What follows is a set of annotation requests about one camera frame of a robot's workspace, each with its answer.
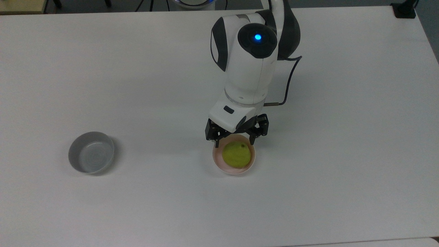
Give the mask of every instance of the pink bowl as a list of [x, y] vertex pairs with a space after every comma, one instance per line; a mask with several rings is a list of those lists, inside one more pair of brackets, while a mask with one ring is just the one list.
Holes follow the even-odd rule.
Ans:
[[[247, 144], [248, 148], [250, 149], [250, 154], [251, 154], [251, 158], [250, 158], [250, 162], [243, 168], [234, 168], [229, 166], [224, 160], [223, 160], [223, 150], [224, 147], [231, 143], [231, 142], [244, 142]], [[231, 134], [229, 136], [227, 136], [226, 138], [223, 138], [219, 141], [219, 145], [218, 148], [215, 148], [215, 145], [213, 146], [213, 161], [215, 162], [216, 166], [221, 169], [223, 172], [230, 174], [230, 175], [236, 175], [236, 174], [241, 174], [245, 171], [247, 171], [255, 162], [255, 158], [256, 158], [256, 153], [255, 153], [255, 148], [250, 145], [250, 141], [249, 139], [247, 139], [245, 136], [241, 135], [241, 134]]]

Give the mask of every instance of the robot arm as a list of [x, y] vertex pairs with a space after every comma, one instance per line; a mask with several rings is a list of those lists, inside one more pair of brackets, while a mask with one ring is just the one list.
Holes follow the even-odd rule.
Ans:
[[291, 55], [300, 41], [299, 25], [287, 0], [272, 3], [270, 10], [221, 17], [212, 28], [212, 58], [228, 77], [205, 131], [206, 139], [215, 140], [216, 146], [231, 133], [248, 133], [251, 144], [267, 134], [268, 118], [258, 113], [276, 61]]

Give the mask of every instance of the yellow-green ball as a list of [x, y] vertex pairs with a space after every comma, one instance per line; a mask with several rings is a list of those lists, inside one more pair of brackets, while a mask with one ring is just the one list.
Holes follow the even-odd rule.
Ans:
[[231, 142], [224, 147], [223, 160], [233, 168], [245, 167], [252, 157], [245, 142]]

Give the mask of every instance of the gray bowl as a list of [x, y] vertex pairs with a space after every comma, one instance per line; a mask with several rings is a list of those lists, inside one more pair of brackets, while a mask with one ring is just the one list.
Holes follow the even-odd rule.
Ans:
[[114, 143], [106, 134], [88, 132], [70, 146], [68, 160], [73, 168], [88, 174], [100, 173], [112, 163]]

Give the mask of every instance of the bowl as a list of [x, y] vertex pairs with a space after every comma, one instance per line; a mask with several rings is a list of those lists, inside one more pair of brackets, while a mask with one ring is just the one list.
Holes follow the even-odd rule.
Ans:
[[106, 134], [88, 132], [72, 143], [68, 151], [68, 160], [77, 171], [97, 174], [110, 166], [114, 149], [113, 141]]
[[[223, 160], [224, 147], [231, 142], [244, 142], [245, 144], [247, 144], [248, 148], [250, 149], [250, 154], [251, 154], [250, 162], [243, 168], [231, 167]], [[219, 169], [221, 169], [223, 172], [229, 175], [237, 175], [246, 172], [250, 167], [252, 167], [253, 163], [255, 162], [256, 152], [255, 152], [255, 147], [250, 145], [250, 140], [248, 138], [246, 138], [241, 134], [231, 134], [223, 139], [220, 139], [218, 148], [215, 148], [215, 145], [213, 145], [212, 156], [213, 156], [213, 161], [215, 162], [216, 166]]]

